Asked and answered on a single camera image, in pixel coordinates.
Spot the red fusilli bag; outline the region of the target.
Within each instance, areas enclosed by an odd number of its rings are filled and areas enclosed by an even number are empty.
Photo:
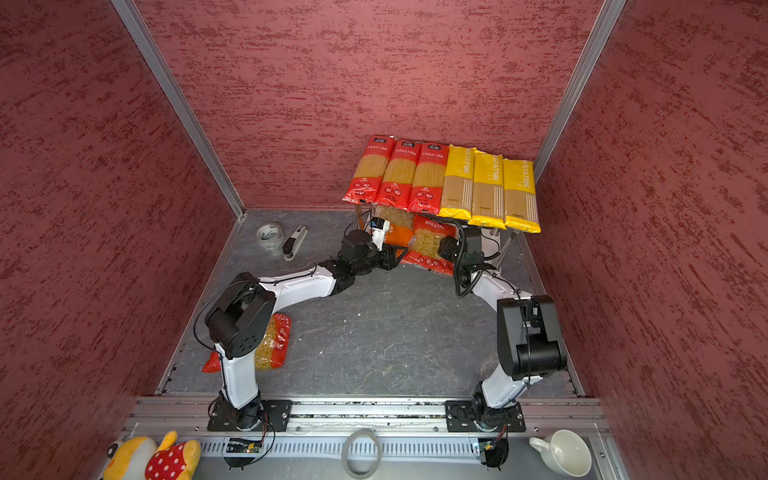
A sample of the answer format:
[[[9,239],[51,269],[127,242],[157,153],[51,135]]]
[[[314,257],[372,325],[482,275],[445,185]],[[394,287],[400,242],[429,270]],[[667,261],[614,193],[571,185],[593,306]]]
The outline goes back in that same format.
[[[444,275],[451,275],[453,263],[440,256],[438,250],[444,239],[457,238],[456,227],[423,216],[415,216],[414,234],[402,263],[414,265]]]
[[[274,314],[265,336],[254,352],[257,371],[280,368],[286,359],[290,345],[292,320],[283,313]]]

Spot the orange macaroni bag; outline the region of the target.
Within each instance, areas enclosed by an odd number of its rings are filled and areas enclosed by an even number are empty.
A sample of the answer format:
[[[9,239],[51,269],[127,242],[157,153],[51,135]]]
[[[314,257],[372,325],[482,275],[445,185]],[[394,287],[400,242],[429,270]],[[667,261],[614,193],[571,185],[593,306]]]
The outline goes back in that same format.
[[[390,228],[385,243],[397,247],[408,248],[414,235],[414,214],[404,210],[375,205],[372,217],[380,217],[390,222]]]

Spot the yellow spaghetti bag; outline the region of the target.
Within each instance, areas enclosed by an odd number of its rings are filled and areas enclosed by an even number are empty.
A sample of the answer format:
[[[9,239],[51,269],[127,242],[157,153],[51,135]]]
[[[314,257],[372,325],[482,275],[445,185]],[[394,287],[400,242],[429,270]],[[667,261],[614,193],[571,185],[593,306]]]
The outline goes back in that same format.
[[[504,158],[503,187],[505,226],[522,232],[540,233],[533,163]]]
[[[503,157],[477,150],[469,224],[505,229],[504,214]]]

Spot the yellow spaghetti bag crosswise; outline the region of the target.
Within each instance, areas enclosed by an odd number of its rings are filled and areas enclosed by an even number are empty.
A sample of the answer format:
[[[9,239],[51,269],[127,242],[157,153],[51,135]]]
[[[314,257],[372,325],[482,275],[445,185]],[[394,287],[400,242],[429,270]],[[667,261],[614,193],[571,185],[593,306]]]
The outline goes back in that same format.
[[[475,148],[450,145],[438,215],[471,219]]]

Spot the red spaghetti bag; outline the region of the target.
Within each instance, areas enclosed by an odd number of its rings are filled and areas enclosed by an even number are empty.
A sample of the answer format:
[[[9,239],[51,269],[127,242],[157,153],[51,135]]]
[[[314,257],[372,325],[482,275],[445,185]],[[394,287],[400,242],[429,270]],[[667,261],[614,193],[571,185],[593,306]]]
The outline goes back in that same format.
[[[375,197],[377,205],[408,210],[410,192],[422,144],[397,140]]]
[[[449,146],[423,143],[417,160],[407,210],[437,215],[440,209]]]
[[[371,204],[381,185],[396,139],[390,136],[372,136],[364,150],[350,181],[344,202]]]

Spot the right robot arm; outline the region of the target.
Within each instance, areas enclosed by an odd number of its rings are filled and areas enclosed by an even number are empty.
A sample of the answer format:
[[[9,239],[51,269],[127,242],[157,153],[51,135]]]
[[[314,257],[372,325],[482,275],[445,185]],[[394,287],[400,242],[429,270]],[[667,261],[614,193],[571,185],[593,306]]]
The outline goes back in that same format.
[[[496,313],[498,365],[476,385],[469,400],[445,403],[447,429],[499,435],[523,432],[520,397],[568,364],[554,301],[526,294],[500,276],[491,264],[493,257],[483,251],[479,227],[458,221],[453,225],[458,237],[443,240],[438,253],[453,264],[456,295],[472,294]]]

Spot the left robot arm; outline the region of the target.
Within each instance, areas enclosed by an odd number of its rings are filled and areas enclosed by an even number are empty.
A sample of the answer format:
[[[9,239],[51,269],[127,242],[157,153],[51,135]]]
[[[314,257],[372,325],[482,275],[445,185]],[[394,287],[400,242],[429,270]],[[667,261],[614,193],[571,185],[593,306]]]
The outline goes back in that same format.
[[[343,237],[335,257],[306,270],[264,278],[239,274],[213,298],[204,317],[222,375],[218,397],[209,406],[207,429],[250,432],[268,425],[254,358],[275,313],[339,294],[358,276],[376,269],[392,270],[407,252],[406,247],[382,243],[365,230],[352,230]]]

